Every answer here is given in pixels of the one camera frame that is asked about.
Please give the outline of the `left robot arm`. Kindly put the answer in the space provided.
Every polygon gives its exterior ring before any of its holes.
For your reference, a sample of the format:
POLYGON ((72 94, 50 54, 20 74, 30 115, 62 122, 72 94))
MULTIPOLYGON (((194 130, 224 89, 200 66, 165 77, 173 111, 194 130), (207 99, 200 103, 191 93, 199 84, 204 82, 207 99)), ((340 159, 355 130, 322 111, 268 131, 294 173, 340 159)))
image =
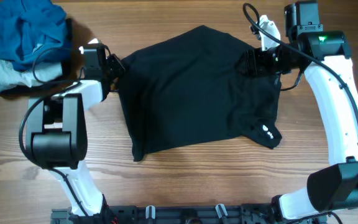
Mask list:
POLYGON ((19 128, 19 146, 31 163, 60 183, 71 207, 54 210, 52 223, 117 223, 86 165, 88 137, 85 110, 104 101, 123 74, 120 59, 93 39, 79 48, 85 58, 83 78, 58 91, 29 100, 19 128))

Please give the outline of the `black shorts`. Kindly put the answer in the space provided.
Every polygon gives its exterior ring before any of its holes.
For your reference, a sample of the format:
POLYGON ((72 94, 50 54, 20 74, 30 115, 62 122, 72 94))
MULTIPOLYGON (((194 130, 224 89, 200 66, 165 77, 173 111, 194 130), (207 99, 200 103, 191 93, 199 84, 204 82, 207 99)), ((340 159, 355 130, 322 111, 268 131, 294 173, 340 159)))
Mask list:
POLYGON ((277 147, 280 78, 238 70, 250 49, 230 34, 199 26, 124 58, 118 92, 134 160, 239 136, 277 147))

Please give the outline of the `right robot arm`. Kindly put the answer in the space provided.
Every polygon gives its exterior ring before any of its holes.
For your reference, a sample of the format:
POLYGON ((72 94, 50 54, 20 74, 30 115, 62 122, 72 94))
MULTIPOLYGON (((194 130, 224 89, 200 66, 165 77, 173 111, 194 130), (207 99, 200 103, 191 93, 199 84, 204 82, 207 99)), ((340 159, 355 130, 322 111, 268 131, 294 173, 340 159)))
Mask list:
POLYGON ((245 3, 242 10, 262 44, 242 56, 245 74, 284 75, 299 69, 317 101, 329 149, 329 166, 310 174, 302 189, 274 197, 265 221, 313 222, 358 208, 358 92, 346 35, 324 30, 316 1, 284 8, 288 42, 281 41, 274 22, 253 5, 245 3))

